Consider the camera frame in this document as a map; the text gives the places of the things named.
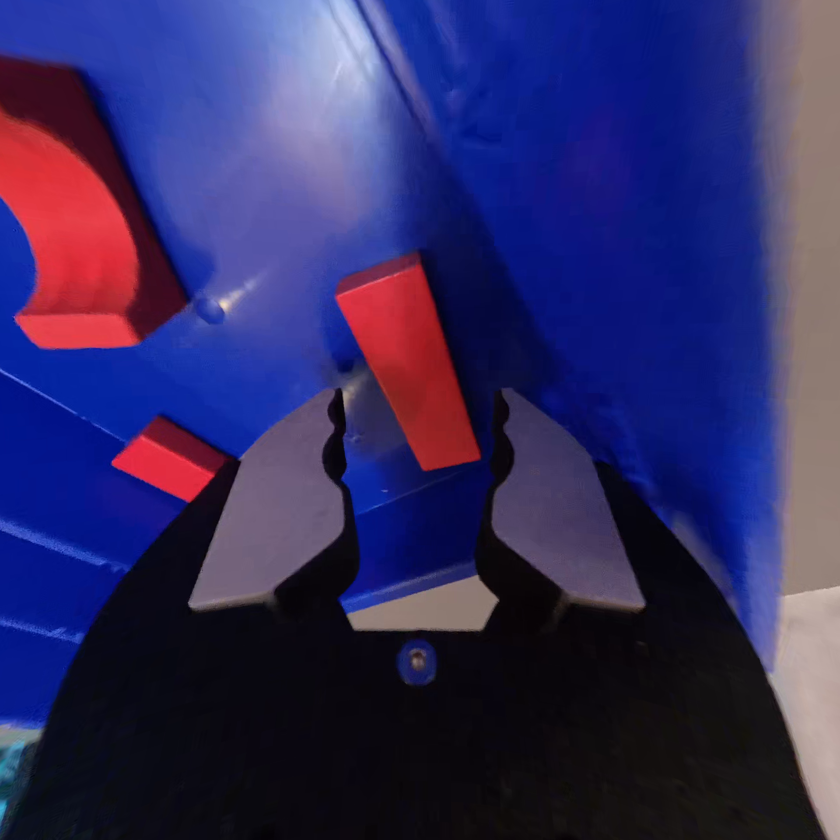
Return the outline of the red arch wooden block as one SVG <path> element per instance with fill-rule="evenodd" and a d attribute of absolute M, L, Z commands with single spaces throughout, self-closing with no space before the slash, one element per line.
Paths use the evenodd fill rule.
<path fill-rule="evenodd" d="M 39 348 L 133 347 L 187 305 L 78 71 L 2 56 L 1 196 L 35 262 L 14 320 Z"/>

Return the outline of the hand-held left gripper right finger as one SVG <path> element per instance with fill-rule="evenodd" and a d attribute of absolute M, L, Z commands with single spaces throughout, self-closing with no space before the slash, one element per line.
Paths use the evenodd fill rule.
<path fill-rule="evenodd" d="M 646 601 L 585 448 L 511 388 L 494 400 L 476 570 L 498 606 L 636 614 Z"/>

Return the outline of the red rectangular wooden block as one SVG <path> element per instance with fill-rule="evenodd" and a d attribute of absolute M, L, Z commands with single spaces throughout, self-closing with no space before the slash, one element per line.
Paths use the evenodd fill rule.
<path fill-rule="evenodd" d="M 343 278 L 335 300 L 420 468 L 478 462 L 480 447 L 420 254 Z"/>

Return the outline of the small red wooden block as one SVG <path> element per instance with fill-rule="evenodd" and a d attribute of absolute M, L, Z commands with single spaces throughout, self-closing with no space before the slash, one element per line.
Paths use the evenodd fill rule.
<path fill-rule="evenodd" d="M 157 416 L 125 445 L 111 465 L 184 502 L 192 502 L 230 459 L 170 419 Z"/>

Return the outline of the blue plastic bin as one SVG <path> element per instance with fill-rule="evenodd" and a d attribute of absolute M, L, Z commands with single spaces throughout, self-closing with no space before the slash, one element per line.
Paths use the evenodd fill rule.
<path fill-rule="evenodd" d="M 335 300 L 418 251 L 483 446 L 521 390 L 688 521 L 774 666 L 776 301 L 750 2 L 2 2 L 78 70 L 191 300 L 140 345 L 41 350 L 2 206 L 2 724 L 42 726 L 106 586 L 179 503 L 107 458 L 157 415 L 231 455 L 329 385 L 352 601 L 462 571 L 478 465 L 423 476 Z"/>

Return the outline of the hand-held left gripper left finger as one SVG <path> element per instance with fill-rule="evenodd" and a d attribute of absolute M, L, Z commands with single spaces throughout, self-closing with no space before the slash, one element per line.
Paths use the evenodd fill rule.
<path fill-rule="evenodd" d="M 272 603 L 310 614 L 338 603 L 360 569 L 345 429 L 343 394 L 329 388 L 245 452 L 192 590 L 195 613 Z"/>

